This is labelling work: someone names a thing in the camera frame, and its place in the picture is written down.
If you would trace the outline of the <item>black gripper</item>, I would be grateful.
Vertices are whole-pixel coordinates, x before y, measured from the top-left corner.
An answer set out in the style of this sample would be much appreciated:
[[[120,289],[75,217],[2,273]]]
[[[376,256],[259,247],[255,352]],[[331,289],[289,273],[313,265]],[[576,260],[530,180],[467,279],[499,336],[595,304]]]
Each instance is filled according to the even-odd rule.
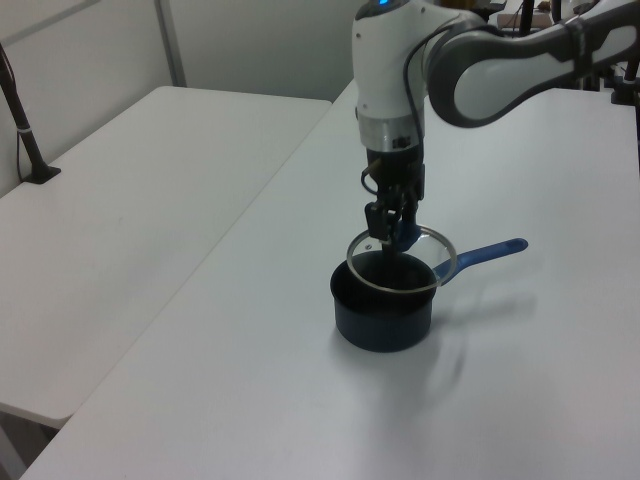
[[[419,147],[396,152],[367,149],[366,157],[367,166],[361,173],[361,185],[376,196],[394,192],[408,194],[402,209],[401,232],[403,235],[418,235],[420,227],[416,215],[425,190],[423,151]],[[398,251],[399,213],[382,200],[368,203],[364,211],[369,236],[381,243],[385,259],[394,259]]]

